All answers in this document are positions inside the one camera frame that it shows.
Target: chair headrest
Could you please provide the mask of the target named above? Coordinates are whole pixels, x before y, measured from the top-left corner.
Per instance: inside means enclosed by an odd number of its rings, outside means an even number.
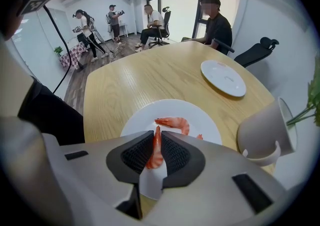
[[[162,12],[168,12],[168,9],[169,9],[170,7],[165,7],[165,8],[163,8],[162,9]]]
[[[268,37],[262,37],[260,39],[260,44],[266,49],[270,49],[270,46],[272,46],[271,49],[273,50],[279,42],[276,39],[270,40]]]

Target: backpack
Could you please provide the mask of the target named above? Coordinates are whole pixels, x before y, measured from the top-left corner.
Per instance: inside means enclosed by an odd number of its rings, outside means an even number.
[[[105,20],[108,23],[108,25],[111,23],[111,18],[109,18],[108,14],[105,16]]]

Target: white shirt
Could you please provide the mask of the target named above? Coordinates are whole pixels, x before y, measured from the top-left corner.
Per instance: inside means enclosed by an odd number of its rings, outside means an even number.
[[[159,20],[160,29],[165,29],[165,21],[159,11],[153,10],[151,15],[149,16],[149,23],[153,23],[154,21]]]
[[[86,17],[82,16],[81,17],[81,28],[84,28],[84,26],[88,26],[88,23],[87,23]],[[84,30],[82,30],[82,32],[83,32],[85,37],[88,37],[92,33],[89,29],[84,29]]]

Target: peeled shrimp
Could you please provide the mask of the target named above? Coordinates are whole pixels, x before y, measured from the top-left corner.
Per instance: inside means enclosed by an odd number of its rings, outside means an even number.
[[[164,158],[161,155],[161,133],[160,126],[157,126],[153,137],[153,154],[146,163],[147,169],[155,169],[162,165]]]
[[[157,124],[169,126],[171,128],[181,129],[181,133],[184,135],[189,134],[189,124],[183,117],[165,117],[155,120]]]

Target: person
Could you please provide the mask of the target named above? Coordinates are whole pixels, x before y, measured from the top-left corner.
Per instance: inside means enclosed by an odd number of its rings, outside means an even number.
[[[138,48],[135,52],[141,52],[145,49],[149,37],[158,36],[158,29],[151,28],[152,26],[160,26],[159,29],[161,34],[165,34],[165,21],[162,15],[158,11],[154,10],[149,4],[144,6],[144,11],[149,15],[149,23],[147,24],[146,29],[143,29],[141,32],[141,41],[135,46]]]
[[[54,135],[59,145],[84,143],[83,116],[26,73],[6,48],[5,41],[15,34],[23,19],[20,12],[28,9],[25,0],[4,0],[3,6],[3,20],[0,22],[0,117],[18,117],[28,121],[40,132]]]
[[[232,45],[231,26],[228,20],[220,13],[220,0],[201,0],[200,5],[202,11],[209,15],[205,28],[205,36],[197,39],[183,37],[182,42],[197,41],[227,54],[228,51],[226,51],[225,48],[220,47],[214,42],[214,38],[217,38],[228,46]]]
[[[102,59],[104,57],[106,57],[108,54],[97,43],[97,41],[95,39],[95,35],[90,30],[90,21],[91,21],[90,16],[86,12],[84,12],[83,10],[77,10],[76,13],[75,13],[75,16],[76,16],[77,19],[81,20],[81,29],[80,30],[83,32],[84,36],[89,41],[89,45],[90,45],[90,48],[91,48],[92,53],[93,53],[93,59],[91,60],[91,62],[94,62],[94,61],[98,60],[96,48],[99,49],[102,52],[102,56],[101,56]]]
[[[114,40],[117,43],[121,43],[120,36],[119,36],[120,35],[119,17],[121,16],[121,14],[114,13],[115,5],[110,5],[109,9],[110,9],[110,11],[108,13],[108,16],[110,18],[110,25],[113,30]]]

